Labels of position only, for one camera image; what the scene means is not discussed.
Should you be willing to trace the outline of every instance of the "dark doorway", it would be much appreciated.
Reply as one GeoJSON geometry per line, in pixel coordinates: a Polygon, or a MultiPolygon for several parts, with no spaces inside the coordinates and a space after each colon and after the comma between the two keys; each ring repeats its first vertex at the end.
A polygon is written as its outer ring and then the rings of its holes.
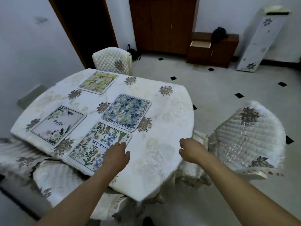
{"type": "Polygon", "coordinates": [[[105,0],[49,0],[85,68],[92,54],[118,47],[105,0]]]}

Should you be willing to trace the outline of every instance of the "person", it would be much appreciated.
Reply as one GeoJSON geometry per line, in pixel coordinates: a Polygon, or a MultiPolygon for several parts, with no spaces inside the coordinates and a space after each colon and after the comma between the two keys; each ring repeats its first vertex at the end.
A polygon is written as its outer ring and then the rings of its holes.
{"type": "MultiPolygon", "coordinates": [[[[181,139],[180,147],[180,156],[199,165],[209,175],[242,226],[301,225],[301,221],[236,175],[198,141],[181,139]]],[[[125,153],[125,148],[125,143],[112,145],[95,174],[51,209],[37,225],[86,225],[104,190],[128,164],[130,152],[125,153]]]]}

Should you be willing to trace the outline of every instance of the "black shoe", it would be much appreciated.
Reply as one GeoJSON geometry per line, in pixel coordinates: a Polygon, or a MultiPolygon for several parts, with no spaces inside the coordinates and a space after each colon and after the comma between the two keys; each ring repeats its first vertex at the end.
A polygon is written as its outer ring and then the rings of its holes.
{"type": "Polygon", "coordinates": [[[144,218],[142,226],[154,226],[153,221],[149,216],[144,218]]]}

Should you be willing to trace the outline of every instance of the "forearm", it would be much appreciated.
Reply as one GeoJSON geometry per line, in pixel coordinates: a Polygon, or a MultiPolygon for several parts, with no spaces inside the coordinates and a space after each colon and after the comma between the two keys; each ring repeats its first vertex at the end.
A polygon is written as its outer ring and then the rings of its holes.
{"type": "Polygon", "coordinates": [[[297,218],[236,175],[214,155],[203,154],[198,165],[212,179],[243,226],[301,225],[297,218]]]}
{"type": "Polygon", "coordinates": [[[86,225],[114,176],[100,167],[92,177],[39,220],[37,225],[86,225]]]}

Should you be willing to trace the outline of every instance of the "table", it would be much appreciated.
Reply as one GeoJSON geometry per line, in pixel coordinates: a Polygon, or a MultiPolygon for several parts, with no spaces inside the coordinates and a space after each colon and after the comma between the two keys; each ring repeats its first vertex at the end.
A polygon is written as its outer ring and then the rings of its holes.
{"type": "Polygon", "coordinates": [[[152,105],[126,148],[131,152],[130,162],[110,183],[114,190],[142,201],[158,192],[182,160],[178,153],[179,140],[191,137],[194,126],[190,96],[183,86],[122,74],[118,74],[116,81],[102,95],[78,90],[77,87],[96,71],[83,70],[49,88],[20,115],[11,133],[87,174],[69,160],[69,153],[100,120],[109,103],[121,93],[150,100],[152,105]],[[57,148],[50,149],[43,140],[37,141],[30,129],[60,105],[87,114],[87,117],[57,148]]]}

